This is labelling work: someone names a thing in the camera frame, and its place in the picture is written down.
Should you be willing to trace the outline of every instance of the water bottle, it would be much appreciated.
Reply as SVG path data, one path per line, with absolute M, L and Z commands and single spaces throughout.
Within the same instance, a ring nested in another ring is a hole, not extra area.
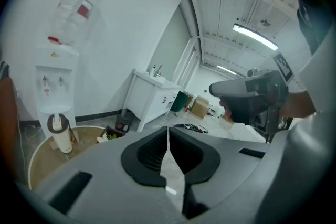
M 51 19 L 48 39 L 74 45 L 83 35 L 92 11 L 101 0 L 60 0 Z

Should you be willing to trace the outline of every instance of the cardboard box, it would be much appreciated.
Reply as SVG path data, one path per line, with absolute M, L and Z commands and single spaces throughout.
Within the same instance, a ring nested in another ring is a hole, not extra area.
M 191 112 L 195 115 L 204 118 L 209 109 L 209 101 L 203 97 L 198 96 L 191 108 Z

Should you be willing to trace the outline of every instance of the black slot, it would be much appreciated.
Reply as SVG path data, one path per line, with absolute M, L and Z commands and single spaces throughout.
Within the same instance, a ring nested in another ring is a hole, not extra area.
M 162 159 L 167 151 L 167 128 L 162 127 L 130 145 L 121 154 L 121 165 L 137 183 L 144 186 L 165 187 L 160 176 Z
M 64 185 L 60 192 L 51 199 L 49 205 L 65 215 L 85 189 L 91 178 L 91 174 L 78 172 Z
M 221 157 L 213 147 L 176 129 L 169 128 L 170 150 L 184 173 L 185 190 L 182 214 L 191 219 L 209 208 L 197 202 L 191 186 L 208 181 L 216 172 Z
M 248 156 L 252 156 L 252 157 L 256 157 L 256 158 L 260 158 L 262 159 L 265 152 L 262 151 L 255 151 L 255 150 L 250 150 L 248 148 L 242 148 L 240 151 L 238 151 L 239 153 L 248 155 Z

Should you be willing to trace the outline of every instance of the green bin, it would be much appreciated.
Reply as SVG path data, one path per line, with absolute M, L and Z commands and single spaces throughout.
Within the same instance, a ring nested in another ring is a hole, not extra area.
M 170 108 L 170 110 L 174 112 L 180 111 L 181 109 L 183 109 L 184 105 L 187 104 L 188 100 L 189 100 L 189 95 L 180 91 L 172 105 L 172 108 Z

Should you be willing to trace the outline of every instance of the thermos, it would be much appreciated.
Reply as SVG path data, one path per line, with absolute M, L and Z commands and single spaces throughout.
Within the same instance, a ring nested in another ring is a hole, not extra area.
M 47 126 L 59 149 L 63 153 L 70 153 L 72 144 L 68 119 L 63 114 L 55 113 L 48 118 Z

